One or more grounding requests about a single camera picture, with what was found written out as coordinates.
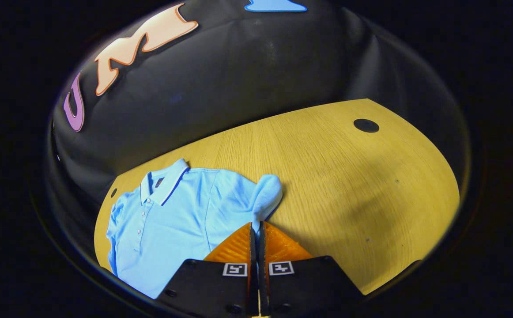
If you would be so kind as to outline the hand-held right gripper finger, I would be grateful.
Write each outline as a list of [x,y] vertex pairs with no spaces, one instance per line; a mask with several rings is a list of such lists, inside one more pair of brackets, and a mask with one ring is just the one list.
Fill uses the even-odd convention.
[[364,294],[334,257],[315,257],[269,222],[259,229],[260,311],[271,318],[353,318]]
[[158,302],[192,318],[250,318],[258,314],[255,233],[241,226],[204,259],[183,261]]

